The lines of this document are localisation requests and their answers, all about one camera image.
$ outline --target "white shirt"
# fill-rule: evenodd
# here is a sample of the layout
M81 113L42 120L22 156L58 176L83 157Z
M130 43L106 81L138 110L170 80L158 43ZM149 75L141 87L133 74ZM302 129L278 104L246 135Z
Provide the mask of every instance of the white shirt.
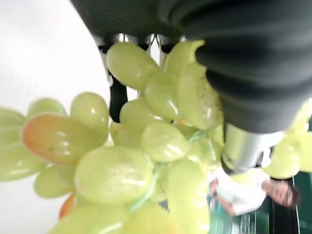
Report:
M229 177L222 167L211 171L208 174L208 182L218 179L217 194L227 202L231 203L236 215L242 215L258 209L266 193L261 185L265 180L270 180L270 176L261 168L254 168L247 172L248 181L238 183Z

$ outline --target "grape stem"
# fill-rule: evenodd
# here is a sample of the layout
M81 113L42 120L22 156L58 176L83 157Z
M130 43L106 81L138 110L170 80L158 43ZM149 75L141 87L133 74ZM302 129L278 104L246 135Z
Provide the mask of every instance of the grape stem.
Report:
M189 142L190 143L193 143L195 142L196 140L198 140L199 138L202 138L202 137L206 137L208 132L211 130L212 128L209 128L207 130L199 130L197 132L195 132L189 139Z
M139 200L137 200L136 202L134 202L132 204L132 206L130 207L130 212L135 212L135 211L139 210L145 204L145 202L150 199L150 197L154 193L156 183L157 183L158 178L160 176L160 172L166 166L168 166L168 163L161 163L161 164L159 164L158 166L155 167L153 178L152 178L152 182L150 184L149 189L146 191L144 196L142 196Z

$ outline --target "black rubber pad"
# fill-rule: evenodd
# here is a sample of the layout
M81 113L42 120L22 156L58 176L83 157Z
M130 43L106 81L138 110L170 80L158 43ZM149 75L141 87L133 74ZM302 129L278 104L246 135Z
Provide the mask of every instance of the black rubber pad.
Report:
M88 29L95 36L117 33L144 36L159 33L181 35L158 19L158 0L71 0Z

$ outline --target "green surface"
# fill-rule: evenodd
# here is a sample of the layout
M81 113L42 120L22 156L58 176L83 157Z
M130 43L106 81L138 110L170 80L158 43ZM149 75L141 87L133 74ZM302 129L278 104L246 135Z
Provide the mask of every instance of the green surface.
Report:
M269 234L269 204L248 214L231 216L216 204L211 210L211 229L209 234Z
M299 172L294 177L294 182L301 193L298 207L300 234L312 234L312 174Z

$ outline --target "white wall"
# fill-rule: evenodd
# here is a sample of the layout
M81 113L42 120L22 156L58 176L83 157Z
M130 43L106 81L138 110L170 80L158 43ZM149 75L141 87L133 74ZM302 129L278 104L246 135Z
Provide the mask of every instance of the white wall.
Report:
M109 102L97 47L70 2L1 0L0 106L25 114L31 101L50 96L68 110L83 91ZM34 178L0 183L0 234L44 234L55 224L65 197L38 198Z

